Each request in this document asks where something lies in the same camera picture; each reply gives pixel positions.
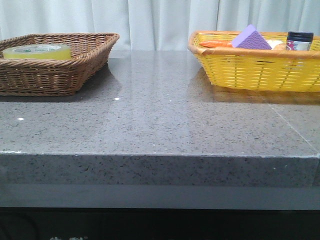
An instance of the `countertop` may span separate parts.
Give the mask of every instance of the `countertop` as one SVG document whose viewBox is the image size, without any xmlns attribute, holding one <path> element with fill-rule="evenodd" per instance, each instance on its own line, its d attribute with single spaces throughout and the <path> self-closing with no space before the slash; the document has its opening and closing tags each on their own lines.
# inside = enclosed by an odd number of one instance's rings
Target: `countertop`
<svg viewBox="0 0 320 240">
<path fill-rule="evenodd" d="M 73 96 L 0 97 L 0 183 L 314 191 L 319 104 L 212 86 L 188 51 L 112 51 Z"/>
</svg>

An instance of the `jar lid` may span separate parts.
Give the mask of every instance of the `jar lid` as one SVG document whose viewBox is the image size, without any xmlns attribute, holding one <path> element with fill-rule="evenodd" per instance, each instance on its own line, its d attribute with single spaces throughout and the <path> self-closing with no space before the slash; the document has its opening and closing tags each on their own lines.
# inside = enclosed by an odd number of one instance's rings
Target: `jar lid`
<svg viewBox="0 0 320 240">
<path fill-rule="evenodd" d="M 313 32 L 289 31 L 288 37 L 294 38 L 294 40 L 296 40 L 296 41 L 312 42 L 312 40 L 314 38 L 314 33 Z"/>
</svg>

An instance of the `roll of tape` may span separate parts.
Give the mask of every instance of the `roll of tape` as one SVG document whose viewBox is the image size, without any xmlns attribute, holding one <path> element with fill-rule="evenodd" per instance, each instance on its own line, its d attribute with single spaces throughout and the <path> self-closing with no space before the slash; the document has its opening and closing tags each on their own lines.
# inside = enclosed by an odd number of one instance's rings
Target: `roll of tape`
<svg viewBox="0 0 320 240">
<path fill-rule="evenodd" d="M 71 51 L 64 44 L 30 44 L 9 47 L 2 51 L 5 59 L 71 59 Z"/>
</svg>

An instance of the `white curtain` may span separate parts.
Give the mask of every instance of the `white curtain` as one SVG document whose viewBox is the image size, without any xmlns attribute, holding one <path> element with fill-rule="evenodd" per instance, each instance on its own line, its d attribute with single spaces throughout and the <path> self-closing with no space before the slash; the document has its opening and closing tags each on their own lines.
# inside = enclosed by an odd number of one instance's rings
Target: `white curtain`
<svg viewBox="0 0 320 240">
<path fill-rule="evenodd" d="M 195 30 L 320 33 L 320 0 L 0 0 L 0 39 L 114 32 L 115 50 L 186 50 Z"/>
</svg>

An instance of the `woven pattern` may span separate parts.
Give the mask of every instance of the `woven pattern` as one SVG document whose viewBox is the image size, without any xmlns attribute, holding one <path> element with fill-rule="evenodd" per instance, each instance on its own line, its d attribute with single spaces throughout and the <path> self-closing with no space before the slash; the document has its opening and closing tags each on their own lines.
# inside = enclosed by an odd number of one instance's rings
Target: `woven pattern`
<svg viewBox="0 0 320 240">
<path fill-rule="evenodd" d="M 108 61 L 117 33 L 30 34 L 0 41 L 0 96 L 74 95 Z M 71 60 L 4 59 L 6 48 L 65 44 Z"/>
<path fill-rule="evenodd" d="M 201 62 L 212 84 L 232 89 L 320 92 L 320 37 L 310 51 L 204 48 L 207 40 L 231 41 L 238 31 L 196 31 L 189 50 Z M 287 32 L 261 32 L 266 40 L 286 42 Z"/>
</svg>

